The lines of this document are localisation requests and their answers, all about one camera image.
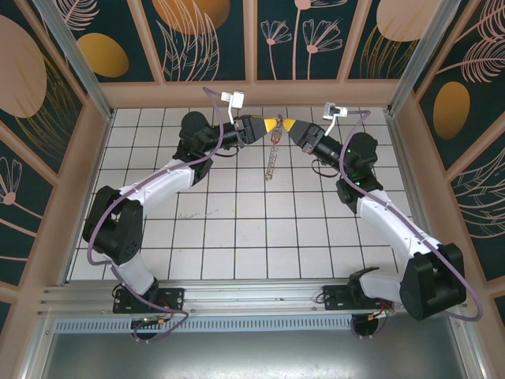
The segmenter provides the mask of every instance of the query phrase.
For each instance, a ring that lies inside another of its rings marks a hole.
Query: white tiled floor
[[[115,115],[93,192],[119,188],[166,164],[175,153],[181,120],[189,108],[121,109]],[[215,125],[211,108],[197,108]],[[322,107],[245,107],[240,114],[276,116],[329,124]],[[339,119],[331,132],[342,141],[357,117]],[[391,199],[411,216],[382,110],[372,109],[363,126],[379,142],[375,172]],[[365,266],[397,270],[391,247],[336,193],[337,178],[312,172],[312,157],[283,134],[274,178],[264,181],[270,151],[266,136],[233,158],[215,157],[208,176],[173,195],[148,214],[141,254],[164,279],[341,278]],[[325,174],[333,169],[322,168]],[[70,280],[112,279],[86,261],[80,239]]]

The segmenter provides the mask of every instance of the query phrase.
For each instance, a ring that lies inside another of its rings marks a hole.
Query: purple cable
[[[221,144],[223,143],[223,138],[224,138],[223,117],[221,115],[221,112],[219,111],[218,104],[216,103],[215,99],[212,97],[212,96],[219,96],[220,97],[221,94],[219,92],[212,91],[211,89],[206,88],[206,87],[204,87],[204,91],[207,94],[208,98],[212,101],[212,106],[214,107],[214,110],[215,110],[215,112],[218,115],[218,119],[219,119],[219,139],[218,139],[218,144],[215,146],[214,150],[212,150],[212,152],[208,156],[204,156],[204,157],[196,159],[196,160],[194,160],[192,162],[176,164],[175,166],[168,168],[166,171],[160,171],[157,174],[153,175],[152,177],[145,179],[140,184],[136,185],[135,187],[133,187],[132,189],[130,189],[126,193],[123,193],[116,201],[114,201],[109,206],[109,208],[106,209],[106,211],[102,214],[102,216],[98,220],[98,223],[96,224],[95,229],[92,232],[92,236],[89,239],[87,258],[88,258],[88,262],[89,262],[90,265],[100,266],[100,265],[107,265],[107,264],[110,263],[109,261],[93,261],[92,251],[93,251],[93,246],[95,245],[96,236],[98,235],[98,232],[99,232],[100,228],[102,227],[102,225],[105,222],[105,220],[107,219],[107,217],[112,213],[112,211],[114,210],[114,208],[116,208],[116,206],[118,206],[128,196],[130,196],[131,194],[135,193],[136,190],[140,190],[142,187],[144,187],[148,183],[152,182],[153,180],[159,178],[160,176],[163,176],[163,175],[165,175],[165,174],[167,174],[167,173],[169,173],[171,171],[176,171],[176,170],[178,170],[180,168],[183,168],[183,167],[192,166],[193,164],[202,163],[202,162],[210,159],[211,157],[213,157],[213,155],[216,154],[217,151],[221,148]],[[154,304],[152,302],[149,302],[146,299],[142,298],[142,296],[140,296],[139,294],[137,294],[135,292],[135,290],[133,290],[126,283],[125,278],[122,277],[121,273],[118,272],[118,270],[116,270],[114,267],[111,267],[111,270],[114,273],[114,275],[116,276],[116,278],[118,278],[118,280],[120,282],[124,283],[124,287],[128,291],[130,291],[132,293],[132,295],[135,296],[135,298],[137,298],[137,300],[139,300],[140,302],[143,302],[144,304],[150,306],[151,308],[154,308],[156,310],[160,310],[160,311],[162,311],[164,313],[172,313],[172,314],[182,314],[182,315],[184,315],[184,317],[182,318],[182,320],[180,320],[179,322],[177,322],[172,328],[170,328],[166,332],[157,334],[156,336],[152,337],[150,339],[150,341],[154,342],[156,340],[161,340],[164,336],[168,336],[170,333],[172,333],[172,331],[174,331],[176,328],[178,328],[180,324],[182,324],[184,321],[186,321],[188,319],[189,314],[187,312],[185,312],[184,310],[171,310],[171,309],[168,309],[168,308],[157,306],[156,304]]]
[[[457,319],[463,320],[463,321],[472,321],[472,322],[479,321],[482,318],[482,316],[484,315],[484,309],[483,309],[481,300],[479,299],[479,297],[475,293],[475,290],[465,280],[463,275],[461,275],[459,273],[459,271],[453,265],[451,265],[451,263],[442,255],[442,253],[435,246],[433,246],[431,243],[429,243],[428,241],[426,241],[424,239],[423,235],[421,233],[419,233],[419,231],[417,231],[417,229],[410,224],[410,221],[406,217],[404,217],[401,212],[399,212],[395,207],[388,207],[388,204],[385,201],[383,201],[382,199],[373,195],[372,193],[365,191],[360,186],[357,186],[347,177],[347,174],[344,171],[344,156],[347,152],[347,148],[349,146],[352,136],[357,132],[360,124],[371,114],[371,112],[370,111],[349,111],[348,114],[359,114],[361,116],[361,118],[356,122],[356,125],[354,125],[354,128],[352,128],[349,136],[347,136],[346,143],[343,145],[342,151],[340,152],[340,159],[339,159],[340,174],[342,175],[344,180],[347,182],[347,184],[349,184],[357,192],[362,193],[366,197],[371,198],[379,205],[382,205],[383,207],[389,209],[391,211],[391,213],[393,213],[396,217],[398,217],[398,219],[400,221],[402,221],[409,228],[409,230],[412,231],[412,233],[425,246],[427,246],[436,255],[436,257],[442,261],[442,263],[444,265],[447,266],[447,268],[449,268],[449,270],[454,274],[454,276],[456,276],[456,278],[458,278],[458,280],[461,282],[461,284],[470,293],[473,300],[475,301],[475,305],[477,306],[477,315],[475,315],[473,317],[462,316],[462,315],[452,313],[452,312],[447,312],[447,311],[445,311],[444,313],[450,317],[457,318]]]

